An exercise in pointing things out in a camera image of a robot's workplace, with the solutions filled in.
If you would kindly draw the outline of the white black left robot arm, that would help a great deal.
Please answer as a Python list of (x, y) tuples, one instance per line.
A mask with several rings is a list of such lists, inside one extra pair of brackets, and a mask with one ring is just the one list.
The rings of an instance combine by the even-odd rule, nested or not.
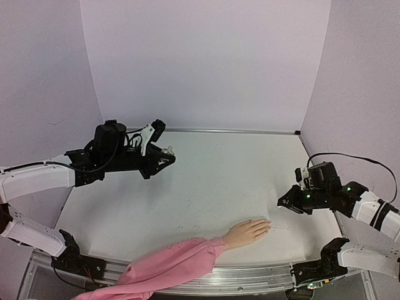
[(11, 206), (11, 201), (50, 189), (87, 186), (102, 181), (106, 173), (139, 171), (144, 179), (150, 179), (176, 161), (171, 147), (155, 144), (165, 128), (165, 123), (157, 119), (141, 129), (128, 131), (124, 124), (108, 120), (96, 128), (93, 140), (83, 149), (54, 159), (2, 168), (1, 236), (48, 253), (55, 269), (91, 274), (99, 279), (105, 260), (82, 255), (72, 234), (24, 217)]

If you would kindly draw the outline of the pink sleeved forearm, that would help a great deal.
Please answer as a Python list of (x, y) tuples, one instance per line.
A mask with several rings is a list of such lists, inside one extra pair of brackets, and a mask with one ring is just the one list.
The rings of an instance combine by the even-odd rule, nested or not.
[(156, 291), (209, 274), (225, 250), (220, 237), (177, 242), (129, 264), (115, 285), (82, 293), (75, 299), (149, 299)]

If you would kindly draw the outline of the mannequin hand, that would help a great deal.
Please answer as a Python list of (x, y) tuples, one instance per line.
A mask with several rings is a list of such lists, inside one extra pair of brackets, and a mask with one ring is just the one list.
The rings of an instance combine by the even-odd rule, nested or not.
[(248, 246), (262, 237), (271, 229), (267, 219), (247, 220), (234, 225), (223, 237), (226, 250)]

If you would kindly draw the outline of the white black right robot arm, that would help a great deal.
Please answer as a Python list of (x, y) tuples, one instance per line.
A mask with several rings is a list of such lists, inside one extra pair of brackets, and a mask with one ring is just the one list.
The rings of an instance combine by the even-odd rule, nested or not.
[[(362, 184), (351, 181), (343, 185), (332, 162), (297, 168), (295, 175), (296, 184), (278, 199), (277, 206), (307, 215), (329, 209), (399, 242), (399, 209)], [(318, 260), (295, 264), (291, 274), (300, 286), (343, 276), (349, 268), (399, 278), (399, 250), (381, 250), (336, 237), (322, 248)]]

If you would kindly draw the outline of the clear nail polish bottle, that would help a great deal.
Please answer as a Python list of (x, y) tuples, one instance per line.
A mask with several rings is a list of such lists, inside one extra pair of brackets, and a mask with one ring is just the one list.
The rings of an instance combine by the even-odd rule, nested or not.
[(172, 146), (168, 146), (162, 149), (162, 153), (170, 155), (170, 156), (175, 156), (175, 153), (173, 151), (173, 147)]

